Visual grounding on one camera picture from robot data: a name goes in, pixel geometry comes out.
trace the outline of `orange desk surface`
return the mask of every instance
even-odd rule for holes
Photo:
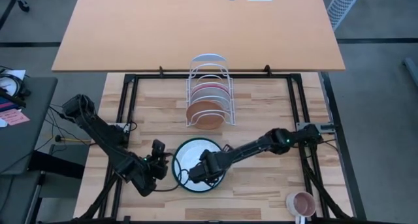
[[[345,69],[323,0],[78,0],[52,70],[184,71],[205,53],[232,71]]]

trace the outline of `gray floor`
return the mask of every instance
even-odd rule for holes
[[[10,0],[0,0],[0,13]],[[31,12],[17,6],[0,31],[0,42],[60,41],[76,0],[27,0]],[[418,37],[418,0],[358,0],[336,30],[337,38]],[[418,44],[340,45],[347,70],[331,73],[338,108],[361,197],[370,220],[416,223],[418,89],[400,62],[418,63]],[[57,48],[0,48],[0,65],[28,70],[31,76],[59,79],[53,103],[77,93],[98,104],[105,74],[56,74],[50,71]],[[79,138],[87,136],[59,121]],[[50,136],[45,125],[39,143]],[[44,202],[42,221],[69,219],[74,199]]]

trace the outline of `pink sticky note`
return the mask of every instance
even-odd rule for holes
[[[17,109],[6,110],[0,112],[0,119],[6,121],[9,125],[16,125],[18,123],[27,122],[30,119]]]

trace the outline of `plate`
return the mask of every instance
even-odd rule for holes
[[[206,138],[192,138],[190,140],[185,141],[177,149],[173,158],[177,158],[182,169],[190,170],[200,162],[199,157],[201,156],[204,150],[208,150],[210,152],[219,152],[221,151],[221,148],[212,140]],[[182,172],[181,180],[179,180],[180,168],[175,159],[172,160],[171,167],[176,182],[178,182],[180,186],[184,189],[192,192],[207,192],[219,185],[219,183],[223,179],[222,175],[221,177],[219,177],[219,181],[213,187],[210,187],[208,184],[204,182],[199,182],[195,184],[192,181],[187,181],[189,179],[189,176],[186,171]]]
[[[207,87],[220,88],[220,89],[224,90],[225,92],[227,92],[228,95],[229,95],[228,87],[225,86],[222,83],[217,83],[217,82],[206,82],[206,83],[198,84],[193,88],[191,94],[194,94],[199,89],[207,88]]]
[[[200,88],[190,97],[190,103],[196,103],[198,101],[214,101],[222,106],[224,110],[230,108],[231,96],[224,89],[219,87],[204,87]]]
[[[187,122],[190,122],[198,129],[216,129],[223,123],[225,118],[225,112],[222,107],[212,101],[193,103],[185,114]]]

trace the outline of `wooden table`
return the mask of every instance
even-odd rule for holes
[[[323,0],[78,0],[52,70],[184,71],[205,53],[230,71],[345,69]]]
[[[105,121],[114,122],[116,119],[123,76],[123,73],[107,76],[99,109],[99,115]],[[302,79],[311,120],[328,122],[329,115],[317,73],[302,73]],[[174,152],[182,142],[196,136],[212,139],[220,145],[239,146],[275,127],[295,130],[285,80],[234,79],[234,92],[236,126],[223,125],[213,131],[201,131],[185,127],[185,80],[140,80],[134,115],[138,129],[131,133],[129,150],[145,156],[151,152],[152,140],[157,138],[166,144],[168,151]],[[351,215],[337,151],[321,144],[317,154],[325,188],[342,210]],[[83,214],[99,194],[107,161],[99,147],[91,147],[74,216]],[[167,177],[157,182],[159,189],[176,185],[170,171],[169,168]],[[148,197],[141,197],[132,184],[123,184],[118,219],[131,216],[131,220],[136,221],[291,221],[294,219],[286,210],[285,197],[292,191],[303,190],[297,149],[283,155],[261,153],[233,165],[220,185],[208,193],[190,193],[178,188],[172,192],[153,192]],[[107,216],[110,215],[112,198],[111,194]]]

